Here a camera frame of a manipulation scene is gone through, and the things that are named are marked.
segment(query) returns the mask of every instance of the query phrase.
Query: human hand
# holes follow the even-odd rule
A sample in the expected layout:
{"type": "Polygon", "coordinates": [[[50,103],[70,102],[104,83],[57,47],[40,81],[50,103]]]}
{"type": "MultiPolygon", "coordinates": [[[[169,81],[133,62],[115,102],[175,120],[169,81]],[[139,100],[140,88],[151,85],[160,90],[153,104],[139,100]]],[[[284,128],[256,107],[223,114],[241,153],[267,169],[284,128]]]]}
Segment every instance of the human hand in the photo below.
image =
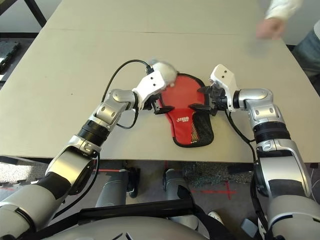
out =
{"type": "Polygon", "coordinates": [[[256,28],[259,39],[279,39],[285,30],[285,22],[277,17],[270,17],[260,22],[256,28]]]}

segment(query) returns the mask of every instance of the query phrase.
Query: white table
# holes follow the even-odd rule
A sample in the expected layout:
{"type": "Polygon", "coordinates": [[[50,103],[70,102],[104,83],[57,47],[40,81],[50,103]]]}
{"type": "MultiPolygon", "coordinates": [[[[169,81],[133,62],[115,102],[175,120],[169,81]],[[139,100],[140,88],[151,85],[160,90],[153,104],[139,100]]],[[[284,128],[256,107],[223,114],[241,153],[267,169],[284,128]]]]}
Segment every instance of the white table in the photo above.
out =
{"type": "MultiPolygon", "coordinates": [[[[0,91],[0,155],[54,157],[99,104],[120,64],[157,58],[206,84],[213,68],[224,64],[240,88],[271,89],[304,161],[318,162],[319,97],[281,40],[255,39],[262,16],[257,3],[238,2],[62,1],[0,91]],[[243,6],[247,14],[238,12],[243,6]]],[[[132,89],[143,76],[142,65],[129,65],[111,88],[132,89]]],[[[233,118],[253,138],[247,114],[233,118]]],[[[127,112],[121,123],[132,120],[127,112]]],[[[213,143],[182,148],[174,144],[164,115],[142,111],[134,128],[117,127],[110,134],[101,158],[252,162],[224,113],[211,123],[213,143]]]]}

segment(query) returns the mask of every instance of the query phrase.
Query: wall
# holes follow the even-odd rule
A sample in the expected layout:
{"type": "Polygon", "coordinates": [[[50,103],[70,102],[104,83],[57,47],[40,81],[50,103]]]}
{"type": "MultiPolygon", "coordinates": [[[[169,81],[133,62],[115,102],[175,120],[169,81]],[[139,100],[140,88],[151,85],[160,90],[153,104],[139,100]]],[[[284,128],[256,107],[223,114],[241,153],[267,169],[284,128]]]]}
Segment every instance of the wall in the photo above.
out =
{"type": "MultiPolygon", "coordinates": [[[[35,0],[48,20],[61,0],[35,0]]],[[[0,33],[38,33],[41,27],[24,0],[16,1],[0,16],[0,33]]]]}
{"type": "MultiPolygon", "coordinates": [[[[270,0],[258,0],[263,11],[268,9],[270,0]]],[[[297,45],[320,19],[320,0],[304,0],[302,7],[287,23],[283,40],[288,45],[297,45]]]]}

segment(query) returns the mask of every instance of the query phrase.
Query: printed logo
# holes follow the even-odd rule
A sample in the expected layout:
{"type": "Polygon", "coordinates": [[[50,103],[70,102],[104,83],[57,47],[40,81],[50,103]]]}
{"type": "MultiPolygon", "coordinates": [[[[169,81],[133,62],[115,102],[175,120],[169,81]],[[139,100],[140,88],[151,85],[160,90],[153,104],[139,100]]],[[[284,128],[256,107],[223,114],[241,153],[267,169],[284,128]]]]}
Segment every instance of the printed logo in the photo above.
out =
{"type": "Polygon", "coordinates": [[[189,122],[189,117],[188,116],[179,117],[176,121],[177,122],[189,122]]]}

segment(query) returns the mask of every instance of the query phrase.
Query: white sleeve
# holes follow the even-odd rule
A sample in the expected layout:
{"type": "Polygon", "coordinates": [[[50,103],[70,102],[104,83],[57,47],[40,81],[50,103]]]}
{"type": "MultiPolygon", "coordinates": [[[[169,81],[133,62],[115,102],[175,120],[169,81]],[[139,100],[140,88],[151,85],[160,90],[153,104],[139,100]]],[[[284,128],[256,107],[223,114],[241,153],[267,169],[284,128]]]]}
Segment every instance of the white sleeve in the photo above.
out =
{"type": "Polygon", "coordinates": [[[288,20],[302,5],[304,0],[272,0],[265,18],[288,20]]]}

